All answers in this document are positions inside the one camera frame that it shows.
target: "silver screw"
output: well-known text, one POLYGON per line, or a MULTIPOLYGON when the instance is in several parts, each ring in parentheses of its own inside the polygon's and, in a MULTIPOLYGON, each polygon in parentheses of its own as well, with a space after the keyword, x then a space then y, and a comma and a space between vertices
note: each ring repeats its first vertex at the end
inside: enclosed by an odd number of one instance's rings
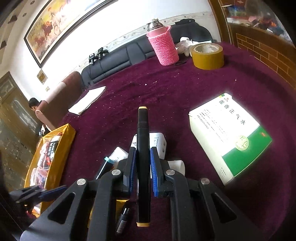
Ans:
POLYGON ((202 178, 202 179, 200 180, 200 182, 201 182, 203 185, 208 185, 208 184, 210 184, 210 180, 207 179, 207 178, 202 178))
POLYGON ((118 170, 118 169, 115 169, 111 173, 112 173, 113 176, 117 176, 117 175, 119 175, 121 173, 121 171, 118 170))
POLYGON ((172 170, 172 169, 169 169, 169 170, 166 170, 166 172, 165 172, 167 175, 169 175, 169 176, 172 176, 172 175, 174 175, 175 174, 175 171, 174 170, 172 170))
POLYGON ((77 185, 78 185, 78 186, 82 186, 82 185, 84 185, 85 183, 86 183, 86 180, 85 180, 84 178, 81 178, 81 179, 77 180, 77 185))

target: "pink knitted bottle cover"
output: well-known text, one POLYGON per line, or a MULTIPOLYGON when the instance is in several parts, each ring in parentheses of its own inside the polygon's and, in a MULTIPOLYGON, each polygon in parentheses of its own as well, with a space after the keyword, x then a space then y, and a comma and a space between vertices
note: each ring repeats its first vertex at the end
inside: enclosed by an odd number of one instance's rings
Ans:
POLYGON ((164 34, 152 38, 147 34, 160 64, 164 66, 174 64, 179 60, 177 50, 170 34, 171 27, 168 26, 166 28, 167 30, 164 34))

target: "black hair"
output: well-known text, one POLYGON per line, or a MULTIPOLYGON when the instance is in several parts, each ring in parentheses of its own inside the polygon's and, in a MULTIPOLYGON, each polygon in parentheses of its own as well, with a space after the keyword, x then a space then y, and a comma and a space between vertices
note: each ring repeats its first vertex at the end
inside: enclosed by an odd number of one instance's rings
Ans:
POLYGON ((29 107, 32 108, 33 106, 39 106, 40 102, 36 98, 31 98, 29 100, 29 107))

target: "black leather sofa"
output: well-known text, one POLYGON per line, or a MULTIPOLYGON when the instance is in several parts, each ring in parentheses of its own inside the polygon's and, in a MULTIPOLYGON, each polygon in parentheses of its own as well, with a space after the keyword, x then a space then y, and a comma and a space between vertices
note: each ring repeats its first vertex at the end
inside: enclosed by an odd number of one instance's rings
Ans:
MULTIPOLYGON (((197 24, 194 19, 182 19, 176 22, 172 25, 170 33, 175 44, 181 37, 188 37, 198 42, 213 40, 210 32, 197 24)), ((81 73, 84 87, 87 88, 126 67, 153 56, 155 52, 147 36, 143 35, 107 53, 101 60, 95 61, 94 65, 85 67, 81 73)))

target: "purple tablecloth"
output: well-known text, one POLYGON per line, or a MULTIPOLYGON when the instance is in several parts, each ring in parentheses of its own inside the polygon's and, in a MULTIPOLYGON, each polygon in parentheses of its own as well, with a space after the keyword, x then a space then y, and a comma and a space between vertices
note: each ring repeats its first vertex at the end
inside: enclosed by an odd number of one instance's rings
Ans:
MULTIPOLYGON (((154 57, 96 84, 93 88, 106 86, 105 93, 81 116, 64 117, 63 124, 70 123, 77 134, 61 184, 92 179, 117 146, 128 151, 138 107, 147 106, 150 131, 162 132, 167 140, 166 159, 183 160, 188 178, 208 177, 270 237, 296 199, 295 92, 248 52, 221 45, 225 65, 218 70, 197 69, 191 58, 179 66, 161 66, 154 57), (190 130, 188 113, 225 92, 273 141, 235 182, 223 187, 190 130)), ((120 240, 171 240, 168 199, 152 198, 150 227, 137 228, 134 215, 120 240)))

